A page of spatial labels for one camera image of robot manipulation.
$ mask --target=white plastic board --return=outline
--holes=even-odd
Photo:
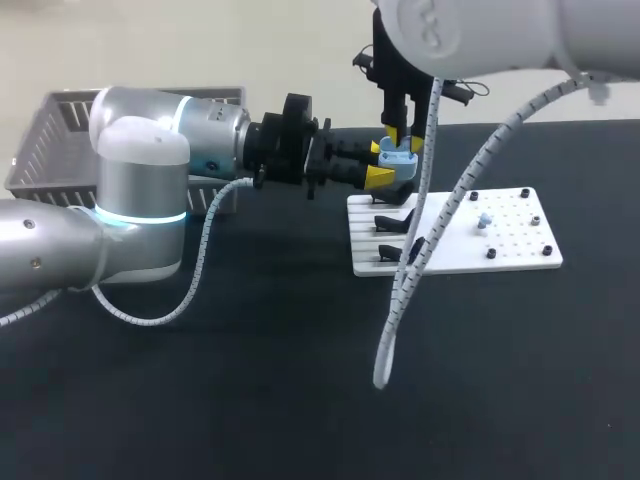
[[[536,191],[532,188],[529,190],[530,195],[526,199],[520,196],[522,187],[477,190],[477,201],[471,201],[468,193],[433,252],[425,274],[559,268],[562,254]],[[429,194],[416,238],[427,237],[448,196],[448,192]],[[352,195],[348,198],[353,272],[358,277],[395,273],[397,263],[380,261],[378,246],[402,248],[405,235],[376,232],[374,217],[383,215],[403,220],[415,206],[416,198],[417,194],[413,194],[402,207],[373,204],[370,195]],[[487,213],[493,219],[493,224],[484,230],[478,229],[482,213]],[[535,216],[540,217],[538,226],[531,224]],[[553,247],[550,256],[542,254],[546,245]],[[497,256],[494,259],[487,258],[490,248],[496,249]]]

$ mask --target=black table surface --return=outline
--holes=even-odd
[[[435,191],[491,131],[440,128]],[[2,329],[1,478],[637,479],[638,157],[637,121],[526,126],[477,187],[537,189],[564,265],[424,278],[382,392],[391,280],[352,273],[354,192],[243,191],[175,325],[129,326],[85,293]],[[200,229],[177,275],[109,298],[171,310]]]

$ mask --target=gray plastic basket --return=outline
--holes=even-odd
[[[175,88],[166,92],[244,106],[244,89]],[[95,206],[98,157],[89,141],[89,114],[99,90],[48,94],[22,138],[5,181],[14,197],[53,205]],[[188,209],[202,215],[226,182],[189,177]],[[221,213],[234,212],[236,192]]]

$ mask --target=white spiral cable wrap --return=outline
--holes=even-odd
[[[224,188],[220,190],[216,197],[213,199],[213,202],[211,203],[209,210],[207,210],[207,215],[204,219],[204,226],[202,227],[202,237],[200,240],[200,249],[198,250],[198,260],[196,261],[196,268],[193,272],[193,279],[191,280],[189,291],[184,297],[184,300],[182,300],[180,305],[178,305],[174,311],[160,318],[137,318],[132,315],[128,315],[114,307],[102,294],[100,287],[96,285],[92,288],[92,290],[100,304],[114,317],[141,327],[155,327],[158,325],[164,325],[180,316],[180,314],[182,314],[182,312],[187,309],[198,290],[198,285],[200,284],[200,278],[202,276],[202,269],[204,268],[204,259],[207,255],[207,245],[209,243],[209,234],[211,233],[213,217],[215,216],[220,203],[229,192],[235,190],[236,188],[252,186],[253,180],[251,178],[239,178],[225,185]]]
[[[395,308],[392,307],[390,309],[380,337],[380,343],[378,344],[378,351],[373,371],[373,384],[377,388],[383,389],[389,381],[393,364],[396,333],[400,326],[402,315],[409,304],[415,288],[420,282],[422,272],[431,259],[431,255],[442,238],[442,234],[445,229],[451,222],[453,215],[458,210],[460,202],[465,198],[467,191],[471,189],[476,178],[486,167],[489,166],[493,157],[504,147],[516,130],[520,128],[528,118],[533,116],[542,108],[555,102],[559,98],[569,95],[577,90],[587,88],[592,82],[612,83],[625,81],[618,77],[606,74],[590,74],[585,76],[585,80],[586,83],[578,82],[573,79],[567,80],[549,88],[530,102],[523,105],[516,111],[516,113],[509,117],[505,123],[498,127],[466,168],[440,211],[435,224],[429,232],[429,236],[420,249],[420,253],[417,256],[416,261],[413,266],[409,268],[407,278],[400,289],[399,297],[393,305]]]
[[[436,133],[438,128],[438,110],[440,107],[440,97],[442,94],[443,81],[439,78],[433,80],[433,86],[431,87],[431,102],[429,104],[429,114],[427,117],[427,129],[425,132],[425,145],[422,153],[422,169],[420,171],[420,186],[418,188],[418,199],[416,201],[415,211],[411,218],[411,225],[407,237],[402,247],[402,255],[400,256],[400,263],[396,269],[396,274],[393,278],[393,289],[391,291],[391,306],[394,308],[394,304],[397,301],[400,287],[404,281],[407,262],[409,260],[409,253],[413,242],[416,239],[416,232],[420,226],[420,219],[422,218],[422,211],[424,210],[424,204],[427,200],[429,193],[429,185],[431,184],[431,172],[433,171],[433,156],[436,144]]]
[[[50,292],[45,293],[31,305],[27,305],[26,307],[10,315],[7,315],[6,317],[0,317],[0,327],[6,327],[16,320],[20,320],[21,318],[31,315],[32,313],[36,313],[38,310],[44,308],[45,305],[58,298],[58,295],[60,295],[60,290],[51,290]]]

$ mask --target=black cable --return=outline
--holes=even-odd
[[[482,82],[477,82],[477,81],[466,81],[466,80],[458,80],[458,83],[461,83],[462,85],[464,85],[465,87],[467,87],[467,89],[472,92],[474,95],[477,95],[478,97],[487,97],[489,96],[489,94],[491,93],[491,89],[484,83]],[[479,87],[482,87],[484,89],[483,93],[480,93],[478,90],[474,90],[473,88],[471,88],[471,85],[476,85]]]
[[[367,48],[373,48],[373,43],[370,43],[369,45],[365,45],[365,46],[362,48],[362,50],[360,50],[360,53],[358,53],[358,55],[362,55],[362,54],[365,52],[365,50],[366,50]],[[360,71],[361,71],[362,73],[364,73],[365,75],[367,74],[367,71],[364,69],[364,67],[363,67],[362,65],[358,65],[358,68],[360,69]]]

